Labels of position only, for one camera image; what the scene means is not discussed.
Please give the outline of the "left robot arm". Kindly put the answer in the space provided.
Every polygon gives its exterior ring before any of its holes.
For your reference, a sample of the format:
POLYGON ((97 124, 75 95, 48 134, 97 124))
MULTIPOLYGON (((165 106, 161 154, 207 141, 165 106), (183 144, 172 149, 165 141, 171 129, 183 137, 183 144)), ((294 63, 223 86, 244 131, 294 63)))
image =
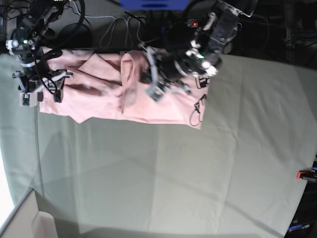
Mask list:
POLYGON ((183 91, 191 93, 191 87, 184 83, 184 77, 210 79, 217 75, 222 63, 221 54, 238 32, 241 15, 251 17, 256 0, 218 0, 211 11, 203 18, 185 49, 172 49, 168 52, 151 46, 144 48, 149 63, 140 80, 148 84, 146 94, 159 101, 167 92, 183 91))

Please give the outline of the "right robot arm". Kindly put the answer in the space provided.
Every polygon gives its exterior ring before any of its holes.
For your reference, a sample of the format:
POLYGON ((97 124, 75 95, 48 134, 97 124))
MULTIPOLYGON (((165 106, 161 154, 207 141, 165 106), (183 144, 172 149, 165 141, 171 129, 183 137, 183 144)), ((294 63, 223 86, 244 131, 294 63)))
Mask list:
POLYGON ((36 106, 43 100, 44 90, 53 96, 55 102, 62 102, 65 79, 73 74, 65 69, 50 69, 48 61, 62 55, 61 48, 78 32, 86 13, 85 2, 81 0, 80 18, 72 32, 62 42, 50 44, 47 38, 49 24, 60 18, 66 4, 65 0, 33 1, 17 24, 12 39, 6 41, 8 52, 20 60, 23 68, 12 75, 18 83, 22 106, 36 106))

